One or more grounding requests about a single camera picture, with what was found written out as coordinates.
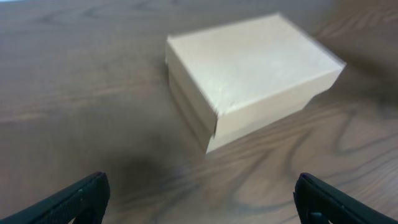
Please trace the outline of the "cardboard box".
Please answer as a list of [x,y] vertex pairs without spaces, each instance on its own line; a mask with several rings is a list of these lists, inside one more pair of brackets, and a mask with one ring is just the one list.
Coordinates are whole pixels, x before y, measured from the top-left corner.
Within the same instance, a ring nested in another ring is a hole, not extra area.
[[346,65],[279,13],[171,35],[165,62],[205,152],[302,110]]

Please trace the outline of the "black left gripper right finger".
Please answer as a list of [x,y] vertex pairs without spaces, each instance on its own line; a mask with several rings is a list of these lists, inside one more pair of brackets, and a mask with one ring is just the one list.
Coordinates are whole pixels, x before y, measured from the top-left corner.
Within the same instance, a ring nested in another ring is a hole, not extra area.
[[301,173],[294,202],[302,224],[397,224],[309,173]]

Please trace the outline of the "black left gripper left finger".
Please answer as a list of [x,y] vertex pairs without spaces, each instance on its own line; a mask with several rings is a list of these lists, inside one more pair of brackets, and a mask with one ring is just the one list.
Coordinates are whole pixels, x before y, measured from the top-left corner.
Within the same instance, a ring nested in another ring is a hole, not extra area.
[[3,224],[101,224],[110,198],[104,172],[95,172],[46,199],[1,220]]

